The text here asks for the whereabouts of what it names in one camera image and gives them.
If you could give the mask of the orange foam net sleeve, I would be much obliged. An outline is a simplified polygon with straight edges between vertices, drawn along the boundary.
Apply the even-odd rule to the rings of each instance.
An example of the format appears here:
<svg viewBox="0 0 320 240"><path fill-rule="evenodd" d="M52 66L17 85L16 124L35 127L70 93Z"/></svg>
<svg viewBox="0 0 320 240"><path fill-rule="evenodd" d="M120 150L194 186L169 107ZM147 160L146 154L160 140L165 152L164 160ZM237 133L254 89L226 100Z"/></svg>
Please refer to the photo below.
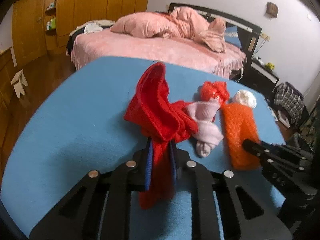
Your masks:
<svg viewBox="0 0 320 240"><path fill-rule="evenodd" d="M246 139L260 142L252 109L233 102L224 105L221 111L223 131L232 167L238 171L255 170L260 166L258 157L251 155L242 147Z"/></svg>

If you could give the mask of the red sock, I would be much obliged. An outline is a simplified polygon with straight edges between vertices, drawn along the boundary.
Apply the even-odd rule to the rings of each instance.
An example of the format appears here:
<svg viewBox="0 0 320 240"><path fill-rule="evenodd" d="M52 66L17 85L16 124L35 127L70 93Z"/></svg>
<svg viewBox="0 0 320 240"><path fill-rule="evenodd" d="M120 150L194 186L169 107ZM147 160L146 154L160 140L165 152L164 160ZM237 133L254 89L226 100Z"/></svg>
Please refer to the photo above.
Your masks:
<svg viewBox="0 0 320 240"><path fill-rule="evenodd" d="M139 195L143 210L174 196L169 142L185 141L198 132L196 121L187 114L188 103L170 103L168 95L165 64L156 62L141 76L124 115L126 121L137 124L141 133L152 140L151 183L148 191Z"/></svg>

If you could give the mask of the book on floor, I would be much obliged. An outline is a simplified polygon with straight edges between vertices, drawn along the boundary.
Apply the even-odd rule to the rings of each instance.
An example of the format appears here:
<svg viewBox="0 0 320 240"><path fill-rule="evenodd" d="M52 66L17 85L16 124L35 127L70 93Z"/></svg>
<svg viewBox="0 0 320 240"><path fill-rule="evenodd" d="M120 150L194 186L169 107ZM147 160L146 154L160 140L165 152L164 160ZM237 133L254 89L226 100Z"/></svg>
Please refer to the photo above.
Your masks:
<svg viewBox="0 0 320 240"><path fill-rule="evenodd" d="M289 119L286 117L286 115L284 113L282 113L281 111L277 112L277 116L278 116L278 120L286 127L286 128L290 128L291 124Z"/></svg>

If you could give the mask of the white bathroom scale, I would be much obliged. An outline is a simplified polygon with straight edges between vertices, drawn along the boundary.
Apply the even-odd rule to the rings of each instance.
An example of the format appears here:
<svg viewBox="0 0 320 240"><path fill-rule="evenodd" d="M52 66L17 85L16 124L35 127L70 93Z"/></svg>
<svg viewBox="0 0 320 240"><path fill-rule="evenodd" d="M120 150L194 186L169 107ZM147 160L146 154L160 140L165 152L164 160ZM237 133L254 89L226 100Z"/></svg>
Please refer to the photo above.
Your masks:
<svg viewBox="0 0 320 240"><path fill-rule="evenodd" d="M274 110L270 106L268 106L268 109L270 110L270 113L271 113L272 117L274 118L275 122L278 122L278 118L277 118L277 115L274 112Z"/></svg>

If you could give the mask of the pink sock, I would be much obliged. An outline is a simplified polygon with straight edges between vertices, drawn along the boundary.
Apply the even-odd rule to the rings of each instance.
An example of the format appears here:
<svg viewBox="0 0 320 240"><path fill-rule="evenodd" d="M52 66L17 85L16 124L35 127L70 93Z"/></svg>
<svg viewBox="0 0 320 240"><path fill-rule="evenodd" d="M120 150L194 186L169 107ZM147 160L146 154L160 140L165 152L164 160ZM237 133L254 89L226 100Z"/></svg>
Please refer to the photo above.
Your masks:
<svg viewBox="0 0 320 240"><path fill-rule="evenodd" d="M223 140L214 118L220 108L218 100L197 101L187 106L188 115L197 123L198 131L193 133L197 140L196 153L200 158L210 155L211 151Z"/></svg>

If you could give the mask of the white crumpled tissue ball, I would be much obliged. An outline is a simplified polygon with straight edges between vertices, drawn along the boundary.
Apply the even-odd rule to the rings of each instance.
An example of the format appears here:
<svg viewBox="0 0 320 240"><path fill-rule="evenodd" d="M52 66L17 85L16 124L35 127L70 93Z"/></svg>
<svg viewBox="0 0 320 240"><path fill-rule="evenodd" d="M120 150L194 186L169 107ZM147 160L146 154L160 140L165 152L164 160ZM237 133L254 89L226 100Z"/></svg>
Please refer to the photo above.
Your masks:
<svg viewBox="0 0 320 240"><path fill-rule="evenodd" d="M232 102L239 103L249 108L255 108L257 106L257 99L249 90L238 90L232 98Z"/></svg>

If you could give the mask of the red plastic bag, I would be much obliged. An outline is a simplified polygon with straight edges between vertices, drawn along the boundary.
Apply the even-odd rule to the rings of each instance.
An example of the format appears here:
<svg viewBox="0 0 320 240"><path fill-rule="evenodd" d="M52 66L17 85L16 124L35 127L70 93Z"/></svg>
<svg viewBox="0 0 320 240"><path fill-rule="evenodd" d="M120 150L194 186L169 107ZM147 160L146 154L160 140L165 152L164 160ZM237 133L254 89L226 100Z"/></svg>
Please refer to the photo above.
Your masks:
<svg viewBox="0 0 320 240"><path fill-rule="evenodd" d="M200 89L200 98L202 101L216 99L220 106L224 106L229 100L230 94L227 90L227 83L222 81L206 81Z"/></svg>

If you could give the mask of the blue table cloth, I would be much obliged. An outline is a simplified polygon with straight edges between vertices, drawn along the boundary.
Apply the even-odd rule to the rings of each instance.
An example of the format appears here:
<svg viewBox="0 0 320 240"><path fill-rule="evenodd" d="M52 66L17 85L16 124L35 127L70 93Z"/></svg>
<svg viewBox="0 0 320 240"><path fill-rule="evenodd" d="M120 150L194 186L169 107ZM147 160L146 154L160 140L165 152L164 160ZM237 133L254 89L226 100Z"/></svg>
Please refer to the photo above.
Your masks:
<svg viewBox="0 0 320 240"><path fill-rule="evenodd" d="M101 57L71 75L38 108L19 136L7 162L1 201L18 228L27 236L46 213L90 170L114 170L146 145L138 126L123 116L138 80L154 61ZM169 101L195 101L204 81L226 81L231 96L244 89L239 83L198 70L166 63ZM264 97L253 109L259 137L269 144L284 144L283 136ZM223 142L209 157L198 158L194 141L178 147L209 170L231 167ZM259 170L237 172L275 213L284 202ZM190 194L142 210L132 194L130 239L191 239Z"/></svg>

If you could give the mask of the blue pillow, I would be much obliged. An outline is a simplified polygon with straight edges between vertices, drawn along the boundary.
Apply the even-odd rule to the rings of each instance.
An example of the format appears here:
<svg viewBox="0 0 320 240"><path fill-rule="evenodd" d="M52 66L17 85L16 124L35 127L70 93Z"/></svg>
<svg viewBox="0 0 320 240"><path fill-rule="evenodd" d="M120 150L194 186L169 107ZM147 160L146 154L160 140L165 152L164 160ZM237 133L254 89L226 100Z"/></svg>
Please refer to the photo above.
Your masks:
<svg viewBox="0 0 320 240"><path fill-rule="evenodd" d="M238 29L236 26L226 28L225 41L238 48L242 48L241 41L239 39Z"/></svg>

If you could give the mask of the pink crumpled duvet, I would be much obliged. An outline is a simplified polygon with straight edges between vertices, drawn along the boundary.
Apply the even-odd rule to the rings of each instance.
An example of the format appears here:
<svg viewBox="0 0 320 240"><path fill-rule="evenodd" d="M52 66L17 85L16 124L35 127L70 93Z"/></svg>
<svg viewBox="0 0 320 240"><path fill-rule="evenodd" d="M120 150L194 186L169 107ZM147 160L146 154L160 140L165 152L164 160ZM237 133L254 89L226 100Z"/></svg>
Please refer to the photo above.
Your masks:
<svg viewBox="0 0 320 240"><path fill-rule="evenodd" d="M207 45L216 53L226 51L226 22L208 22L191 7L177 7L171 13L137 12L121 17L111 27L113 33L137 38L186 38Z"/></svg>

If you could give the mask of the clothes pile on bed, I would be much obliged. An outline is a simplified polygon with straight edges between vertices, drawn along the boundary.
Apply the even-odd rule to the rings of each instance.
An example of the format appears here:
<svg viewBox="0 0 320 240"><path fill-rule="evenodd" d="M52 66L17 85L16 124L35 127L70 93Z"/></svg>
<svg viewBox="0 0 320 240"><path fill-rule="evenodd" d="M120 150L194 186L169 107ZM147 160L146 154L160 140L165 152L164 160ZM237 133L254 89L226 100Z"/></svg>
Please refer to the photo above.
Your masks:
<svg viewBox="0 0 320 240"><path fill-rule="evenodd" d="M70 36L74 35L80 29L83 29L84 33L86 33L86 34L95 33L95 32L102 31L105 28L111 27L114 24L115 24L115 21L112 21L112 20L88 21L88 22L76 27L69 35Z"/></svg>

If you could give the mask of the white small stool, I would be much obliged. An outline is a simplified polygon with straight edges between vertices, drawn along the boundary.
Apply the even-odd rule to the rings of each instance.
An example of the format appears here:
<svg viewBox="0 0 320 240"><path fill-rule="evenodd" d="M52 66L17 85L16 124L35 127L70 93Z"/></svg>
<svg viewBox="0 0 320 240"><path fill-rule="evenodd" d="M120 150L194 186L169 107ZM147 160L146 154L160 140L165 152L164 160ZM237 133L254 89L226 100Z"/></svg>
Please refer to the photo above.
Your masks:
<svg viewBox="0 0 320 240"><path fill-rule="evenodd" d="M24 87L28 87L28 82L23 70L20 70L15 74L12 78L11 85L13 86L18 99L20 98L20 95L25 95Z"/></svg>

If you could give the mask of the wooden side cabinet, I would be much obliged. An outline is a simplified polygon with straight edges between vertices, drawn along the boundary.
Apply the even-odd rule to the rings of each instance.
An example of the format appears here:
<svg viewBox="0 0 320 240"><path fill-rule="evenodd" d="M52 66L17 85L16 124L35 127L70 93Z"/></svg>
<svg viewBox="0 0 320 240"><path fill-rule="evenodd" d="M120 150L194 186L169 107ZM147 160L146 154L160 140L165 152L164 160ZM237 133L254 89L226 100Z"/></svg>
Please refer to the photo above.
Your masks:
<svg viewBox="0 0 320 240"><path fill-rule="evenodd" d="M11 80L15 75L15 66L12 59L11 48L1 53L0 64L0 85L1 85L1 148L7 133L9 120L11 119L11 113L8 109L12 95L14 93Z"/></svg>

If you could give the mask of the wall power socket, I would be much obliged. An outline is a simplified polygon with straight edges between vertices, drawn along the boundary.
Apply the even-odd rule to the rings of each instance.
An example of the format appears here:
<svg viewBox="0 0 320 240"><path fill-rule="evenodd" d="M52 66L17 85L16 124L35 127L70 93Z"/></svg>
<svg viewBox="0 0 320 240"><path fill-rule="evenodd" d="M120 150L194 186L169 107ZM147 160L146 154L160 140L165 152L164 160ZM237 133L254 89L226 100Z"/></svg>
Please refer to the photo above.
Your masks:
<svg viewBox="0 0 320 240"><path fill-rule="evenodd" d="M261 33L261 34L260 34L260 37L263 38L263 39L266 40L266 41L269 41L269 40L270 40L270 37L269 37L267 34L265 34L265 33Z"/></svg>

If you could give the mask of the brown wall lamp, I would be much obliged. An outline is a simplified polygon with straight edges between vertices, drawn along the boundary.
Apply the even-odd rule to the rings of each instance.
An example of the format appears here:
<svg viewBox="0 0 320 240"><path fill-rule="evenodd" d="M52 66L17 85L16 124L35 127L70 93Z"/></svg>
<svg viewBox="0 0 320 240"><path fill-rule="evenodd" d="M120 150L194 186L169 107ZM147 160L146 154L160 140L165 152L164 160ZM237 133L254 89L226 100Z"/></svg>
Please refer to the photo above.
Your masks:
<svg viewBox="0 0 320 240"><path fill-rule="evenodd" d="M277 18L278 7L274 3L268 2L266 5L266 15L270 18Z"/></svg>

